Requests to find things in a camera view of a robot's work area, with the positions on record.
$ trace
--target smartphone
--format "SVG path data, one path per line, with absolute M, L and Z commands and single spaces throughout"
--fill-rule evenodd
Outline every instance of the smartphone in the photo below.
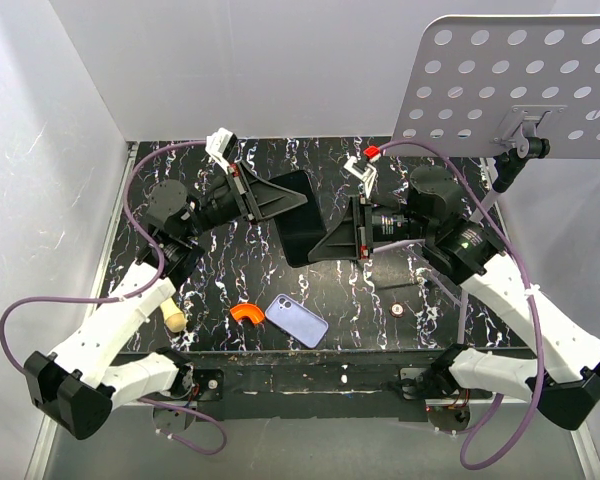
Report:
M 309 261 L 309 252 L 327 234 L 309 176 L 304 170 L 295 170 L 269 181 L 307 197 L 307 203 L 276 215 L 274 221 L 289 266 L 296 268 L 309 265 L 312 263 Z
M 329 324 L 324 319 L 284 293 L 269 305 L 265 316 L 307 348 L 315 348 L 329 330 Z

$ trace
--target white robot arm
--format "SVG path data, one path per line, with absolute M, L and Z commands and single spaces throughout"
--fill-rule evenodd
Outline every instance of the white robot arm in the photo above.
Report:
M 145 285 L 155 273 L 146 263 L 132 264 L 111 297 Z M 95 433 L 111 411 L 125 403 L 153 392 L 185 396 L 193 367 L 170 349 L 110 366 L 149 315 L 174 293 L 171 280 L 160 279 L 141 295 L 102 305 L 49 355 L 34 352 L 24 365 L 34 404 L 80 440 Z
M 489 306 L 534 351 L 534 330 L 527 295 L 534 295 L 541 323 L 545 378 L 538 409 L 558 426 L 577 429 L 600 400 L 600 339 L 587 333 L 541 292 L 525 291 L 517 266 L 507 254 L 495 255 L 486 273 L 460 286 Z M 535 360 L 482 353 L 453 345 L 423 375 L 447 394 L 479 388 L 531 400 L 537 376 Z

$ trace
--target metal plate with holes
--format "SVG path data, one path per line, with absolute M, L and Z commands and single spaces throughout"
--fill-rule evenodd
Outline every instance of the metal plate with holes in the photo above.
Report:
M 543 132 L 549 156 L 600 158 L 600 15 L 436 20 L 422 36 L 393 138 L 492 157 L 505 150 L 495 139 L 515 105 L 565 106 Z

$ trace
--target red clip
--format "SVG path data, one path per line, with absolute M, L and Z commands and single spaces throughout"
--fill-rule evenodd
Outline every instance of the red clip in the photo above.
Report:
M 371 145 L 370 147 L 366 148 L 363 153 L 365 157 L 367 157 L 367 160 L 369 160 L 372 163 L 378 160 L 382 155 L 380 149 L 375 145 Z

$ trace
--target orange object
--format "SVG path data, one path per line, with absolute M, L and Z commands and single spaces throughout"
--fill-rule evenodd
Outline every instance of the orange object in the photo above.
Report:
M 244 318 L 251 320 L 254 325 L 264 322 L 264 313 L 253 303 L 241 303 L 229 312 L 231 312 L 231 316 L 236 322 L 241 322 Z

